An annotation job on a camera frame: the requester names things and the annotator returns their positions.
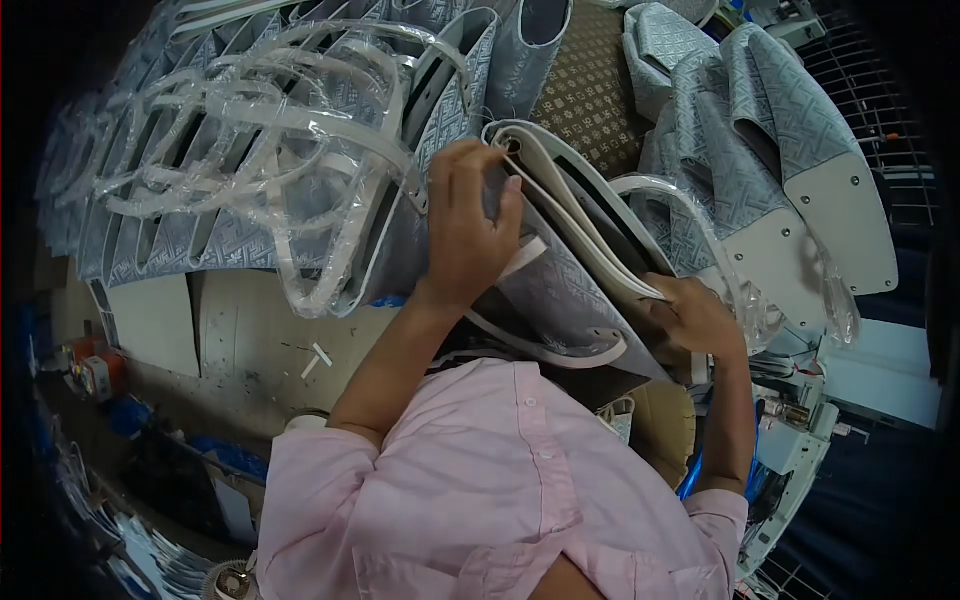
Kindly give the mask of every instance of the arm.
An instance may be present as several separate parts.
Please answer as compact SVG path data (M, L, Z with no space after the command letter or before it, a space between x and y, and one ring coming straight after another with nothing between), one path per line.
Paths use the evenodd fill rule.
M430 165L430 269L353 374L327 427L377 448L413 399L450 329L500 276L519 248L523 200L507 181L496 223L483 212L484 172L502 150L478 140L450 144Z
M747 346L733 315L695 278L647 274L643 279L670 303L646 300L650 316L680 346L713 355L713 402L696 492L728 490L743 495L756 443L756 417Z

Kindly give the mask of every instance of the metal grid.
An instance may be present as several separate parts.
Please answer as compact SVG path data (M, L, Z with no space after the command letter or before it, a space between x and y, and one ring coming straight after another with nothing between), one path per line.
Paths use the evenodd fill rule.
M883 57L834 0L813 2L827 36L797 50L890 188L890 223L933 227L941 206L920 122Z
M776 548L756 574L777 591L780 600L829 600L836 597L814 578L804 577L803 566Z

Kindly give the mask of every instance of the pink shirt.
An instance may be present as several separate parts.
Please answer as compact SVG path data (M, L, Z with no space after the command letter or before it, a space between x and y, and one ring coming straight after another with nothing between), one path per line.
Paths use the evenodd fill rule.
M609 599L730 598L747 501L681 502L534 363L423 380L380 452L338 429L274 441L267 600L527 598L563 552Z

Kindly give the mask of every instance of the finger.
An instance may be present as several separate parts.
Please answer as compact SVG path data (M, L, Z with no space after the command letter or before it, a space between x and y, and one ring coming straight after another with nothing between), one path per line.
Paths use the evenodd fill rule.
M470 218L484 218L485 173L506 155L507 151L502 148L482 146L457 160L450 178L450 203L454 212Z
M500 216L496 220L496 237L501 244L516 249L520 243L520 222L523 220L523 180L519 175L507 178L500 194Z
M644 283L651 285L659 290L667 301L675 302L684 294L684 281L676 277L658 275L656 273L644 273L640 275Z
M462 139L446 145L433 156L427 178L427 193L432 205L440 209L450 206L450 176L453 165L478 146L483 146L479 139Z
M642 305L647 309L650 318L659 326L663 327L663 330L666 331L667 335L671 338L680 330L682 326L680 317L677 316L677 313L673 312L673 309L670 308L670 305L666 302L660 300L644 300Z

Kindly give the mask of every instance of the person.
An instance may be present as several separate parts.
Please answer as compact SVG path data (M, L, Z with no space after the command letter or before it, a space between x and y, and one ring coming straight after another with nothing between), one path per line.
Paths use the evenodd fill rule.
M477 140L436 154L427 275L326 427L274 441L256 563L267 600L732 596L754 406L743 336L699 281L645 276L669 300L646 300L650 315L715 359L684 502L536 363L480 358L423 377L518 248L519 181L495 222L481 205L503 157Z

